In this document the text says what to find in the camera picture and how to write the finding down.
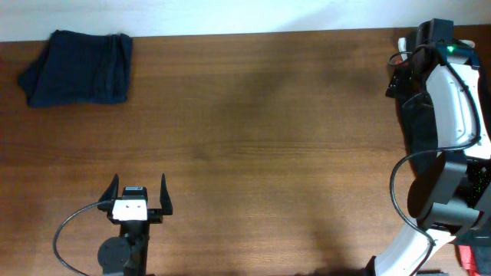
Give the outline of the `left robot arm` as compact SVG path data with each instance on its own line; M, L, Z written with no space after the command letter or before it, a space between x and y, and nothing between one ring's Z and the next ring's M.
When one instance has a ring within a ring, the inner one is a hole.
M173 205L161 177L160 207L148 206L148 192L142 186L128 186L118 193L119 177L115 176L99 198L107 219L120 227L119 234L102 243L97 261L104 275L146 276L150 226L161 224L163 218L173 214Z

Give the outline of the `navy blue shorts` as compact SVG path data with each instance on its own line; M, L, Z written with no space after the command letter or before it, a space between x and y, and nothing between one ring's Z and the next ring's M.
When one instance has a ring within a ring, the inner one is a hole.
M19 76L29 107L120 104L127 100L133 39L55 31Z

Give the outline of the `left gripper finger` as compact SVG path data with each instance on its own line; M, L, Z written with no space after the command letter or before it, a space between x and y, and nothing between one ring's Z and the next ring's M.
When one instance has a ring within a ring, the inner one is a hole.
M110 182L110 185L107 187L107 189L104 191L102 196L99 198L99 202L115 200L118 195L118 189L119 189L119 176L115 174Z
M163 215L173 214L173 204L167 189L166 176L164 173L162 174L161 184L160 184L160 205Z

